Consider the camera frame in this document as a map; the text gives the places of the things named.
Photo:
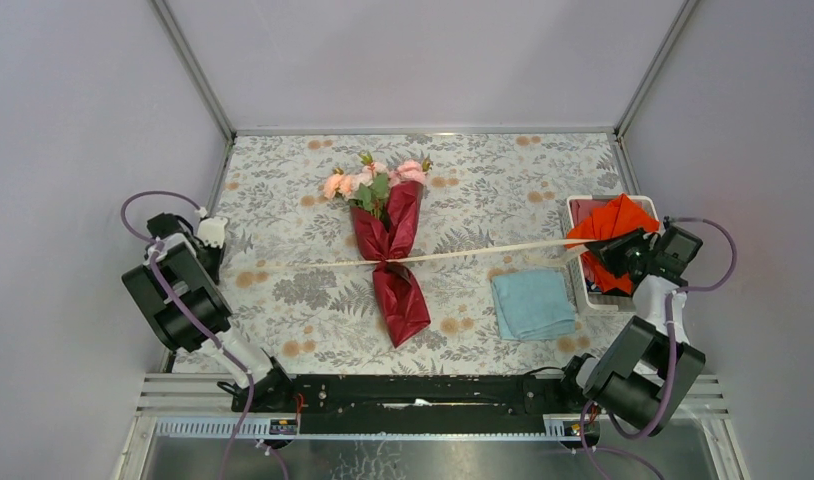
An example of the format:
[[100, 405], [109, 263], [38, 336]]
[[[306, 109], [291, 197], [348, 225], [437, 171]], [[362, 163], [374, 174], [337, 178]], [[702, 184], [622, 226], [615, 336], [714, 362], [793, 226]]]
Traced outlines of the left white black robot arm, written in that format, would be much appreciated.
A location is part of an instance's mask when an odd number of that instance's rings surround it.
[[275, 412], [292, 402], [292, 380], [278, 360], [231, 325], [233, 312], [219, 291], [227, 220], [205, 217], [194, 227], [161, 213], [147, 222], [145, 260], [122, 282], [148, 325], [170, 351], [208, 357], [230, 381], [217, 386], [235, 412]]

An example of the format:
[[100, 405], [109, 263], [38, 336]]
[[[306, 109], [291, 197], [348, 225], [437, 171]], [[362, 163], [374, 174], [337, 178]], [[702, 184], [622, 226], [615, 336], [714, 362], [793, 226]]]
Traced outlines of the dark red wrapping paper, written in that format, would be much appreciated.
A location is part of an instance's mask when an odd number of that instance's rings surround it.
[[405, 264], [416, 239], [423, 193], [424, 186], [415, 181], [394, 186], [382, 219], [350, 207], [360, 255], [374, 264], [373, 290], [394, 348], [431, 324], [420, 284]]

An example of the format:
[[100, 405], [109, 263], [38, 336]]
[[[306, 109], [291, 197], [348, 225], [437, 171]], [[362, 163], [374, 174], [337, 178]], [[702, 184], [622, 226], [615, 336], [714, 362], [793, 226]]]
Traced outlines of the pink fake flower bunch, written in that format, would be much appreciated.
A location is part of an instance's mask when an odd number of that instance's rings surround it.
[[335, 168], [322, 184], [322, 195], [327, 200], [342, 198], [351, 206], [360, 208], [379, 220], [386, 216], [386, 206], [395, 187], [406, 184], [424, 185], [427, 174], [433, 168], [429, 155], [403, 160], [394, 169], [376, 161], [369, 152], [361, 152], [359, 157], [361, 170], [356, 174], [349, 174], [341, 168]]

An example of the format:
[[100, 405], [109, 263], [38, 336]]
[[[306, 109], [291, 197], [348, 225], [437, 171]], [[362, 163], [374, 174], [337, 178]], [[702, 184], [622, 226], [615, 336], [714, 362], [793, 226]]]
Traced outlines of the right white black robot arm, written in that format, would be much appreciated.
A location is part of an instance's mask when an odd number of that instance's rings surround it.
[[556, 386], [562, 407], [580, 412], [594, 402], [631, 426], [623, 434], [628, 439], [651, 437], [665, 427], [706, 362], [682, 325], [682, 275], [702, 245], [675, 225], [662, 233], [638, 228], [585, 243], [610, 274], [631, 280], [635, 313], [602, 356], [576, 356], [564, 367]]

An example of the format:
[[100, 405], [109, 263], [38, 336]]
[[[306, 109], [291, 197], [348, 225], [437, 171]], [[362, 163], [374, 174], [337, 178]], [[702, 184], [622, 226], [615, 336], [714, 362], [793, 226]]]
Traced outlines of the cream ribbon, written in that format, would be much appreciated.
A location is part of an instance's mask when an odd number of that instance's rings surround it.
[[[584, 244], [587, 242], [595, 241], [594, 239], [551, 239], [551, 240], [543, 240], [538, 242], [531, 242], [531, 243], [522, 243], [522, 244], [514, 244], [514, 245], [505, 245], [505, 246], [494, 246], [494, 247], [486, 247], [481, 249], [472, 249], [472, 250], [462, 250], [462, 251], [455, 251], [455, 252], [446, 252], [446, 253], [436, 253], [436, 254], [428, 254], [428, 255], [421, 255], [421, 256], [412, 256], [412, 257], [405, 257], [405, 258], [391, 258], [385, 259], [385, 262], [395, 262], [400, 264], [408, 264], [408, 263], [417, 263], [417, 262], [426, 262], [426, 261], [436, 261], [436, 260], [443, 260], [449, 258], [458, 258], [458, 257], [468, 257], [468, 256], [480, 256], [480, 255], [489, 255], [489, 254], [497, 254], [497, 253], [508, 253], [508, 252], [518, 252], [518, 251], [526, 251], [526, 250], [537, 250], [537, 249], [545, 249], [545, 248], [553, 248], [553, 247], [563, 247], [564, 252], [562, 255], [558, 257], [553, 257], [551, 262], [549, 263], [550, 267], [562, 266], [568, 262], [571, 262], [575, 258], [582, 255], [586, 248]], [[355, 267], [355, 266], [367, 266], [367, 265], [376, 265], [381, 263], [381, 260], [350, 260], [350, 261], [337, 261], [337, 262], [318, 262], [318, 263], [290, 263], [290, 264], [275, 264], [275, 263], [267, 263], [264, 262], [262, 265], [254, 264], [253, 267], [255, 269], [262, 269], [268, 271], [281, 271], [281, 270], [292, 270], [292, 269], [307, 269], [307, 268], [336, 268], [336, 267]]]

